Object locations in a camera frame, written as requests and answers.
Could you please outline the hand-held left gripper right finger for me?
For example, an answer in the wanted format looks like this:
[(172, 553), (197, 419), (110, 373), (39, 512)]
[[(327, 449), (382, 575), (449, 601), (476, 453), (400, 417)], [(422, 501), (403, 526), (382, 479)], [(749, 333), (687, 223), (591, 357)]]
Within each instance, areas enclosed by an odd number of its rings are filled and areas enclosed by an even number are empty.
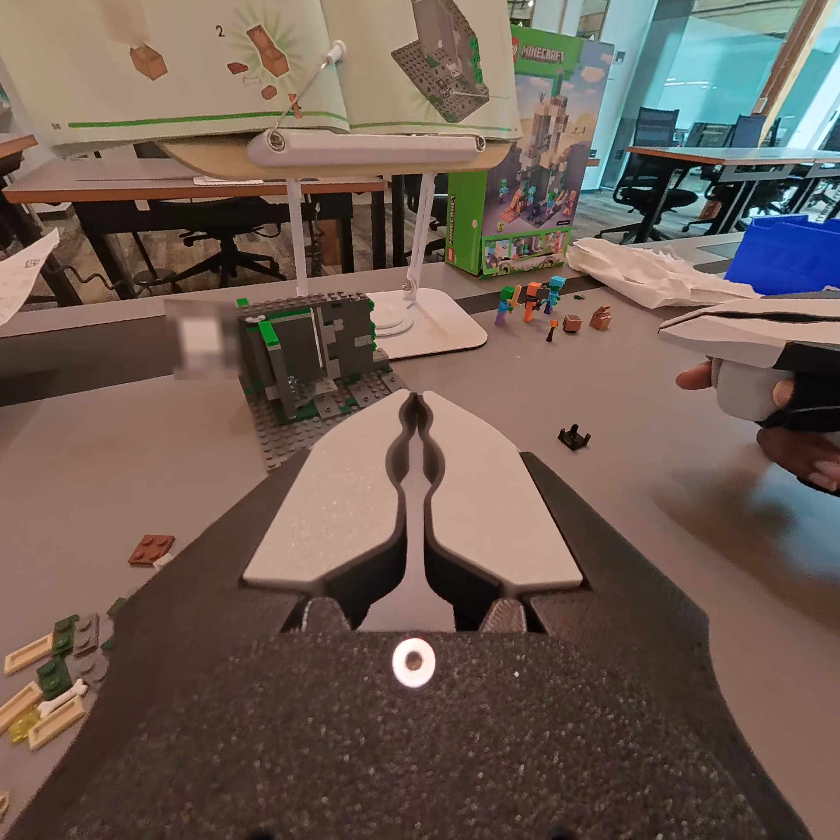
[(435, 392), (420, 395), (424, 567), (459, 631), (493, 602), (578, 590), (584, 576), (519, 448)]

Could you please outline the reddish brown square plate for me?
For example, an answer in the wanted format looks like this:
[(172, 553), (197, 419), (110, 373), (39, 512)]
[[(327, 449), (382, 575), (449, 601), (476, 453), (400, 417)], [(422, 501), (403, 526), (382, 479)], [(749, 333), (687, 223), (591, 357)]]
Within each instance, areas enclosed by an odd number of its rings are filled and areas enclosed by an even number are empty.
[(160, 569), (172, 561), (174, 542), (175, 537), (169, 534), (145, 534), (132, 551), (128, 563)]

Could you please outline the grey toy brick building model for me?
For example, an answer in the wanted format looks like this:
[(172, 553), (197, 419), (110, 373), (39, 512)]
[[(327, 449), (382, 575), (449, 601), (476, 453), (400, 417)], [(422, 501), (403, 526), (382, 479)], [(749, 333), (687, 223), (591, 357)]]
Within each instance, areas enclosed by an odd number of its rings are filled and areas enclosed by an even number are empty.
[(374, 313), (360, 292), (237, 300), (239, 381), (268, 471), (406, 389), (380, 347)]

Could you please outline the pile of small bricks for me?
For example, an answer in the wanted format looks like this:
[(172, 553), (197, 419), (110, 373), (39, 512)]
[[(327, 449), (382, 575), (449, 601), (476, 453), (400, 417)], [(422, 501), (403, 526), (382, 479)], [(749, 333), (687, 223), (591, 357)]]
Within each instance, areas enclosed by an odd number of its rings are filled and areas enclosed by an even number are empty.
[(58, 629), (26, 645), (42, 656), (2, 675), (2, 838), (83, 729), (109, 669), (102, 645), (113, 616), (137, 590), (122, 593), (106, 612), (61, 619)]

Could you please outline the white book stand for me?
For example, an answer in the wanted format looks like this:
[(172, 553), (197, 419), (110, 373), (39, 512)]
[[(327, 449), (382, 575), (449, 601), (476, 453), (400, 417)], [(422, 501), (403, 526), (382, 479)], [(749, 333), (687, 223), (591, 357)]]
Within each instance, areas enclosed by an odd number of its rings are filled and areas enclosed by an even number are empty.
[(421, 46), (420, 40), (396, 53), (398, 64), (406, 61), (407, 79), (421, 81), (420, 92), (439, 96), (446, 113), (458, 117), (466, 106), (477, 104), (497, 110), (498, 120), (472, 129), (448, 121), (426, 126), (426, 131), (414, 125), (413, 132), (392, 125), (389, 133), (364, 128), (348, 133), (293, 129), (277, 122), (250, 140), (236, 134), (161, 142), (165, 152), (207, 176), (227, 181), (284, 180), (290, 201), (301, 197), (301, 183), (308, 177), (327, 181), (341, 174), (419, 173), (413, 252), (402, 289), (369, 293), (377, 345), (392, 361), (473, 350), (487, 342), (487, 331), (449, 294), (423, 287), (425, 232), (435, 175), (488, 170), (520, 135), (509, 36), (503, 36), (502, 48), (492, 61), (488, 101), (484, 93), (460, 87), (469, 71), (478, 70), (473, 59), (456, 58), (452, 49)]

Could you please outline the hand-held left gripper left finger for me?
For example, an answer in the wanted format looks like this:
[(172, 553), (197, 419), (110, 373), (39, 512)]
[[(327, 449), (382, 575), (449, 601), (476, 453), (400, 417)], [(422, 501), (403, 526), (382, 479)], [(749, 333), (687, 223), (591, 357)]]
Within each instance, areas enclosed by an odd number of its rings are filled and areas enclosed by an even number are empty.
[(327, 596), (353, 628), (406, 570), (401, 486), (416, 395), (394, 392), (345, 419), (310, 450), (243, 582)]

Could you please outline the green toy brick set box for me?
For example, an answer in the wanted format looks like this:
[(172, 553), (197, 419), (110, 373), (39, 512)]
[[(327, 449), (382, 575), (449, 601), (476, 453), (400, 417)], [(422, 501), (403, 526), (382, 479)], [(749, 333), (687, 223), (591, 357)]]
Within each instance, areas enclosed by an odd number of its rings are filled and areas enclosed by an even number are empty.
[(448, 177), (446, 262), (474, 276), (561, 266), (614, 46), (511, 27), (521, 138), (495, 167)]

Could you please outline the blue plastic bin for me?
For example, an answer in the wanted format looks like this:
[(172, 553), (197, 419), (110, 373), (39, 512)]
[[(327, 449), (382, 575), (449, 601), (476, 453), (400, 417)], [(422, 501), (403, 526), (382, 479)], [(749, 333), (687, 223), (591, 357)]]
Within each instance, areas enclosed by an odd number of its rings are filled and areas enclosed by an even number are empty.
[(725, 277), (765, 297), (839, 288), (839, 219), (754, 219)]

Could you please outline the person's right hand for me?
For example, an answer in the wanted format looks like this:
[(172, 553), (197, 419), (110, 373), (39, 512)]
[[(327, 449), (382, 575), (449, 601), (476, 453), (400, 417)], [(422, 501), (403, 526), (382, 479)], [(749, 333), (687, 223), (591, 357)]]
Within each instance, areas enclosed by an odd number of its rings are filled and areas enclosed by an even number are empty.
[[(704, 390), (712, 385), (711, 373), (712, 360), (705, 360), (679, 373), (675, 383), (686, 391)], [(794, 390), (794, 380), (778, 381), (772, 391), (773, 404), (778, 408), (786, 407)], [(756, 441), (768, 460), (801, 482), (829, 494), (838, 494), (839, 450), (823, 436), (783, 427), (760, 427)]]

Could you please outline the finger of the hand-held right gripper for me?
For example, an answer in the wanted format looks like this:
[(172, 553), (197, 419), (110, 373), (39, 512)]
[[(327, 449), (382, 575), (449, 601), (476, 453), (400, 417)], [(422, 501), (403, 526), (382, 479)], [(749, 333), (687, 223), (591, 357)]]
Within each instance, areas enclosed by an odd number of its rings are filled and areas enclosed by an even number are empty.
[(838, 322), (838, 297), (760, 297), (741, 299), (698, 309), (681, 317), (682, 322), (699, 318), (761, 319), (773, 322)]
[(763, 318), (693, 318), (663, 327), (667, 343), (699, 354), (769, 369), (792, 343), (839, 344), (837, 321), (780, 322)]

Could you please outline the white printed paper bag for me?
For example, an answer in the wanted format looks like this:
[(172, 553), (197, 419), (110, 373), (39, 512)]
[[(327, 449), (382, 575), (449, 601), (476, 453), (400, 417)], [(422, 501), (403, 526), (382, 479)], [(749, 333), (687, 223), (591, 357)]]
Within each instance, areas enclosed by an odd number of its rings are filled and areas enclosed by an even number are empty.
[(566, 264), (646, 309), (692, 308), (759, 299), (751, 286), (695, 269), (670, 248), (616, 245), (581, 238), (566, 251)]
[(59, 230), (54, 227), (32, 245), (1, 261), (1, 326), (25, 304), (40, 270), (59, 241)]

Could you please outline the pale green instruction booklet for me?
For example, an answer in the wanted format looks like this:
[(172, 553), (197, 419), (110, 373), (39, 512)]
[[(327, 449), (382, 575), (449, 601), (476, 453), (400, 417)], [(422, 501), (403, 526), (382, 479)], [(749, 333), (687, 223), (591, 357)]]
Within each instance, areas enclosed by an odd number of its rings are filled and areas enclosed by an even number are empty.
[(281, 130), (520, 135), (505, 2), (2, 2), (53, 145)]

